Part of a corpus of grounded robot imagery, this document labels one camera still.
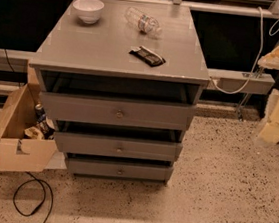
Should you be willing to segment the soda can in box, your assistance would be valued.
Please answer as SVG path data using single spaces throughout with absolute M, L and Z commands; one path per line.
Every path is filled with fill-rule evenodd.
M 35 107 L 34 107 L 34 110 L 35 110 L 38 122 L 46 120 L 46 112 L 45 112 L 44 107 L 41 103 L 36 104 Z

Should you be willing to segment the clear plastic water bottle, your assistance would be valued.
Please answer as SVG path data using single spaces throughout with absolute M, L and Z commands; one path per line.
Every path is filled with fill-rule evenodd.
M 159 22 L 154 17 L 149 16 L 145 12 L 138 10 L 135 7 L 129 7 L 124 13 L 124 17 L 129 25 L 135 27 L 135 29 L 143 32 L 146 35 L 157 38 L 162 33 L 162 28 Z

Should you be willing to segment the grey drawer cabinet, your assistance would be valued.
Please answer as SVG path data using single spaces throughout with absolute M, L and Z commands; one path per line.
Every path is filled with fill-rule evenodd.
M 102 18 L 84 25 L 72 9 L 59 19 L 30 62 L 41 92 L 134 102 L 195 106 L 210 80 L 203 51 L 186 7 L 141 3 L 138 9 L 154 16 L 162 27 L 150 38 L 126 21 L 127 1 L 106 0 Z M 165 59 L 151 67 L 129 51 L 143 46 Z M 52 120 L 55 133 L 111 136 L 181 143 L 186 131 Z M 172 166 L 172 161 L 94 156 L 61 152 L 67 159 Z

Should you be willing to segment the snack bag in box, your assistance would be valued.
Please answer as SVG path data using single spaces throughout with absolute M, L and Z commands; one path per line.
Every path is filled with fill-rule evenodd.
M 32 140 L 42 140 L 44 139 L 43 133 L 37 127 L 29 127 L 24 131 L 24 135 Z

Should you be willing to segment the grey middle drawer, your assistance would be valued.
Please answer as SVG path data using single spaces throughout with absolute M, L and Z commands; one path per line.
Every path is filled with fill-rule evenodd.
M 68 132 L 54 134 L 58 150 L 66 153 L 128 157 L 175 162 L 183 149 L 181 143 L 156 140 L 114 138 Z

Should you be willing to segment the white ceramic bowl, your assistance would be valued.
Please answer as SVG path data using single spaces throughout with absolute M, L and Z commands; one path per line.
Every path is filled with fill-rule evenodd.
M 73 9 L 77 17 L 84 23 L 96 23 L 104 9 L 104 3 L 101 0 L 75 0 Z

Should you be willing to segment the grey drawer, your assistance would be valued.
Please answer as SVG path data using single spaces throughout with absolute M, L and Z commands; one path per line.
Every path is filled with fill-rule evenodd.
M 58 150 L 66 153 L 128 157 L 175 162 L 183 149 L 181 143 L 156 140 L 114 138 L 68 132 L 54 134 Z
M 86 122 L 186 131 L 194 115 L 193 106 L 134 102 L 41 92 L 40 99 L 51 120 Z
M 167 182 L 173 173 L 172 166 L 154 166 L 119 161 L 110 162 L 70 158 L 66 160 L 66 165 L 68 171 L 74 174 L 162 182 Z

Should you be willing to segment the grey metal wall rail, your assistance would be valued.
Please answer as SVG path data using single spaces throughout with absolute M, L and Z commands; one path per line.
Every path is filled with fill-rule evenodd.
M 249 77 L 248 72 L 230 71 L 222 69 L 209 69 L 210 82 L 208 89 L 223 90 L 226 92 L 238 92 L 246 94 L 266 95 L 275 84 L 270 74 L 263 73 L 258 78 L 255 75 Z

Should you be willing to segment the dark snack wrapper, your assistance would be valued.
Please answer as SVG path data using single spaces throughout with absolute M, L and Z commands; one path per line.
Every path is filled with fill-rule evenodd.
M 160 55 L 152 52 L 146 47 L 139 46 L 129 51 L 130 54 L 134 55 L 138 59 L 142 60 L 144 63 L 150 65 L 151 67 L 161 66 L 165 63 L 165 59 L 160 57 Z

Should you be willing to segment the open cardboard box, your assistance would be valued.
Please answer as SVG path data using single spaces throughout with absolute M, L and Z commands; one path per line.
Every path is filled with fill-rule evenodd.
M 62 155 L 54 140 L 26 138 L 24 132 L 36 123 L 40 85 L 29 67 L 27 83 L 14 90 L 0 112 L 0 171 L 42 172 L 64 168 Z

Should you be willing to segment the grey bottom drawer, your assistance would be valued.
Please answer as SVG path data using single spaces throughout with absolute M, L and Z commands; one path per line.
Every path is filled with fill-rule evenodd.
M 68 171 L 74 174 L 162 182 L 167 182 L 173 173 L 172 166 L 154 166 L 119 161 L 110 162 L 70 158 L 66 160 L 66 165 Z

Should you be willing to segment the grey top drawer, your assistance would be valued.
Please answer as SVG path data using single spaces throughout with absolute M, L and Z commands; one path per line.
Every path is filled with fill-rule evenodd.
M 86 122 L 186 131 L 194 115 L 193 106 L 134 102 L 41 92 L 40 99 L 51 120 Z

